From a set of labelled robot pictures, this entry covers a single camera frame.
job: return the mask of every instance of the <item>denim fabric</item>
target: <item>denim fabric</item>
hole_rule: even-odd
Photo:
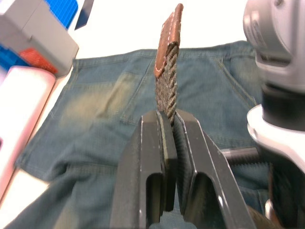
[[[8,228],[106,228],[116,167],[141,115],[156,109],[156,50],[75,60],[71,77],[16,165],[51,181]],[[180,49],[179,109],[193,113],[220,148],[254,146],[246,115],[261,102],[254,50],[246,42]],[[248,205],[264,212],[267,165],[232,168]],[[152,228],[193,228],[164,213]]]

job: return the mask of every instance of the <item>leather strap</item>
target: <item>leather strap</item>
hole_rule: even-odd
[[[166,55],[171,50],[171,46],[180,44],[180,29],[181,29],[181,15],[183,5],[178,4],[175,11],[171,13],[170,17],[162,26],[161,37],[159,41],[159,48],[156,56],[156,64],[154,74],[159,78],[166,65]]]

